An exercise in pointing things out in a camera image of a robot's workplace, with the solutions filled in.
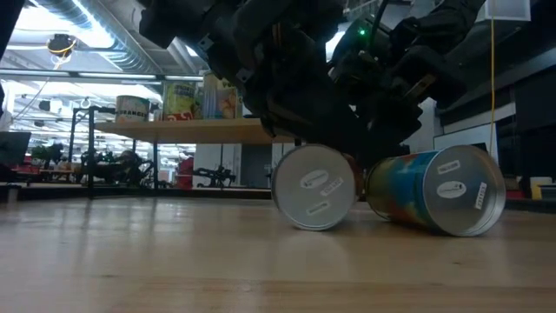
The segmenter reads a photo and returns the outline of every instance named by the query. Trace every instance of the white label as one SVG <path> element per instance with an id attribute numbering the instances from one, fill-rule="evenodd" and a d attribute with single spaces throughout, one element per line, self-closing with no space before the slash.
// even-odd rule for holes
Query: white label
<path id="1" fill-rule="evenodd" d="M 461 167 L 460 160 L 455 160 L 450 163 L 443 164 L 437 168 L 438 175 L 443 175 L 454 170 L 459 170 Z"/>
<path id="2" fill-rule="evenodd" d="M 325 170 L 314 170 L 300 180 L 300 186 L 305 189 L 315 189 L 328 180 L 328 172 Z"/>
<path id="3" fill-rule="evenodd" d="M 479 195 L 477 195 L 477 200 L 475 200 L 475 209 L 481 210 L 483 208 L 483 202 L 485 201 L 486 193 L 487 193 L 487 184 L 480 183 Z"/>
<path id="4" fill-rule="evenodd" d="M 466 192 L 466 185 L 455 181 L 445 182 L 436 189 L 436 193 L 445 199 L 455 199 L 463 196 Z"/>
<path id="5" fill-rule="evenodd" d="M 329 186 L 321 191 L 321 196 L 330 196 L 331 193 L 335 192 L 344 183 L 341 177 L 336 178 Z"/>
<path id="6" fill-rule="evenodd" d="M 308 216 L 313 216 L 315 214 L 322 213 L 322 211 L 324 211 L 328 208 L 330 208 L 330 202 L 329 201 L 323 201 L 321 203 L 318 203 L 318 204 L 312 206 L 310 209 L 307 209 L 307 215 Z"/>

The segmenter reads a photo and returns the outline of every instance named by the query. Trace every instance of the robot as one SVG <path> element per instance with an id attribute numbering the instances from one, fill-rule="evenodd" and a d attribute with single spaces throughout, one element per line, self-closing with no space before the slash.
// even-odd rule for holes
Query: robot
<path id="1" fill-rule="evenodd" d="M 445 0 L 389 30 L 352 23 L 331 60 L 325 44 L 344 22 L 337 0 L 142 0 L 140 32 L 165 48 L 181 38 L 242 93 L 267 133 L 320 143 L 369 169 L 403 154 L 428 97 L 467 92 L 444 56 L 466 37 L 485 0 Z"/>

